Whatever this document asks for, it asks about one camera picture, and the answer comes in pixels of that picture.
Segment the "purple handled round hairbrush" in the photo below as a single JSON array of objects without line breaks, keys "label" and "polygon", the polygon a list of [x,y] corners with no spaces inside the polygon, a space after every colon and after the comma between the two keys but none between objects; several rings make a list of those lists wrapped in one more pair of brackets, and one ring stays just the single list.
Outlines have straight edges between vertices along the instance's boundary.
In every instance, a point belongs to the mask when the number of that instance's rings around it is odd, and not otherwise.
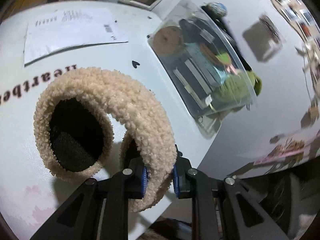
[{"label": "purple handled round hairbrush", "polygon": [[227,8],[219,2],[209,2],[201,6],[201,9],[213,18],[222,18],[227,15]]}]

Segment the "green plush toy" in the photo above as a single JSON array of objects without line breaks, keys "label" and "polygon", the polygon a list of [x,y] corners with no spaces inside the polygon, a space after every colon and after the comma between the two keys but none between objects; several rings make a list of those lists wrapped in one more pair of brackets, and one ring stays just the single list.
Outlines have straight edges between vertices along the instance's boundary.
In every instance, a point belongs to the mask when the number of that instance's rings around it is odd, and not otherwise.
[{"label": "green plush toy", "polygon": [[212,104],[220,110],[251,105],[263,87],[262,79],[253,71],[238,71],[228,75],[224,83],[213,92]]}]

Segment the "clear plastic storage bin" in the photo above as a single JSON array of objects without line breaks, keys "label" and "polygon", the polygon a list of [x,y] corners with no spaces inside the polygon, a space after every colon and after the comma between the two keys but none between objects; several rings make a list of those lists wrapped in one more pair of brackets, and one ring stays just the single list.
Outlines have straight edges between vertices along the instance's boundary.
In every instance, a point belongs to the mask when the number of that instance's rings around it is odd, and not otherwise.
[{"label": "clear plastic storage bin", "polygon": [[191,116],[198,118],[233,110],[220,110],[212,104],[213,92],[224,83],[228,75],[237,74],[240,70],[248,71],[245,70],[227,34],[191,0],[180,0],[158,29],[150,35],[148,43],[151,48],[157,31],[168,26],[181,29],[184,48],[170,56],[158,56],[153,51]]}]

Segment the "brown round plush item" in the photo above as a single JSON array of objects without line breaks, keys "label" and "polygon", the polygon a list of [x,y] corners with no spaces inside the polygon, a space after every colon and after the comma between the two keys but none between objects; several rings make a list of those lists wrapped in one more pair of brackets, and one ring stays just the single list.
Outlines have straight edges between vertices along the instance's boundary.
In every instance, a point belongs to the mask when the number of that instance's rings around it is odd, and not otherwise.
[{"label": "brown round plush item", "polygon": [[184,48],[181,29],[176,26],[159,29],[153,37],[152,48],[158,56],[178,53]]}]

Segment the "white printed paper sheet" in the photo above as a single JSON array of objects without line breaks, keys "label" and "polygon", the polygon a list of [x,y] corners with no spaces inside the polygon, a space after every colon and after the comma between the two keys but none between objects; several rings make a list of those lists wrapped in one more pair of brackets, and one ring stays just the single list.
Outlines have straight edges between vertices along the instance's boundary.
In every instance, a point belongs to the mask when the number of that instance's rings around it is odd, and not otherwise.
[{"label": "white printed paper sheet", "polygon": [[24,64],[82,46],[125,43],[127,35],[106,8],[63,9],[29,21],[24,44]]}]

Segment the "clear wall mounted organizer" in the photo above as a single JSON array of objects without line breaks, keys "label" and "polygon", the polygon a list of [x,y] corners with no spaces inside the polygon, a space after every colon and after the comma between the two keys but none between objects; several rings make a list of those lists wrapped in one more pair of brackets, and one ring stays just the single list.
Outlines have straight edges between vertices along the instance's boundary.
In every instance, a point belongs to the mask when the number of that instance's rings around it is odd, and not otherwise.
[{"label": "clear wall mounted organizer", "polygon": [[267,62],[283,47],[284,39],[274,22],[262,14],[255,22],[242,33],[249,48],[259,62]]}]

